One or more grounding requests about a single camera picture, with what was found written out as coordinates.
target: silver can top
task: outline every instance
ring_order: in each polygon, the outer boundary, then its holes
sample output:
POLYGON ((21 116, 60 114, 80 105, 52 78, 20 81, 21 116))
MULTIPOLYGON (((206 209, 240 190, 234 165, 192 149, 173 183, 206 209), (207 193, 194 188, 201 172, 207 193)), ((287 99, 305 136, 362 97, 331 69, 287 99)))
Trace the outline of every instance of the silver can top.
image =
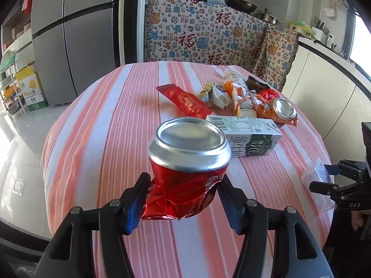
POLYGON ((273 101, 273 109, 283 120, 291 120, 295 118, 296 116, 296 109, 294 108, 294 105, 284 98, 276 98, 273 101))
POLYGON ((231 149, 224 133, 212 123, 193 117, 162 123, 148 147, 150 159, 181 172, 206 172, 225 167, 231 149))

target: wok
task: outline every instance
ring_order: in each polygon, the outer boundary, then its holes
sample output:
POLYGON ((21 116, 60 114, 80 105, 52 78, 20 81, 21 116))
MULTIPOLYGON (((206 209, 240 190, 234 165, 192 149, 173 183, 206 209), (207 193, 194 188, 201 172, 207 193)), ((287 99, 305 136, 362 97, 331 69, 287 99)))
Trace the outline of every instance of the wok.
POLYGON ((242 11, 243 13, 252 13, 256 6, 244 0, 224 0, 224 3, 238 11, 242 11))

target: barcode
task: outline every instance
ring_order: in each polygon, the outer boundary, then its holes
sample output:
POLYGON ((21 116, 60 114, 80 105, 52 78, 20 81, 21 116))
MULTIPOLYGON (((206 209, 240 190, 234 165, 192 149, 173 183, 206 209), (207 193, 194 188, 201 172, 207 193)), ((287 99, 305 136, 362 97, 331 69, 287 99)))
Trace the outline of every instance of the barcode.
POLYGON ((210 117, 211 123, 220 128, 221 130, 228 130, 226 124, 221 117, 210 117))

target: gray refrigerator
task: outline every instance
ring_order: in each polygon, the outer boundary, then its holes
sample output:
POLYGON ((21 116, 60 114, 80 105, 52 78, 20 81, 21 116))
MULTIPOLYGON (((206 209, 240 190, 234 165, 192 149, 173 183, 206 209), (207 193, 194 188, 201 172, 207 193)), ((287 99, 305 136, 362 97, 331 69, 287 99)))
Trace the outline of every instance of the gray refrigerator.
POLYGON ((119 66, 117 4, 115 0, 32 1, 35 62, 50 105, 72 102, 119 66))

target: pink striped tablecloth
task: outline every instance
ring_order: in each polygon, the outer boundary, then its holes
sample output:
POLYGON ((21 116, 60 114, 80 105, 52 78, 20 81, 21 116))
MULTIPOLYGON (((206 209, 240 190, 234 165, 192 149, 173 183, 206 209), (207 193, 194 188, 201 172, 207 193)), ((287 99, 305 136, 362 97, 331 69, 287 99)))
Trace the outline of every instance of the pink striped tablecloth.
MULTIPOLYGON (((198 94, 205 82, 221 81, 225 66, 153 62, 117 68, 92 84, 59 117, 43 150, 48 222, 55 233, 73 206, 102 207, 132 187, 141 172, 153 176, 147 143, 161 122, 183 116, 156 86, 175 83, 198 94)), ((246 70, 235 66, 245 76, 246 70)), ((214 109, 232 115, 231 110, 214 109)), ((233 158, 227 174, 235 187, 264 206, 295 206, 320 246, 333 212, 319 214, 301 182, 316 158, 330 164, 322 139, 298 110, 297 127, 267 156, 233 158)), ((183 220, 141 221, 125 244, 136 277, 231 277, 243 237, 228 225, 219 197, 199 215, 183 220)), ((274 233, 269 233, 264 277, 270 277, 274 233)), ((97 277, 104 277, 99 233, 93 235, 97 277)))

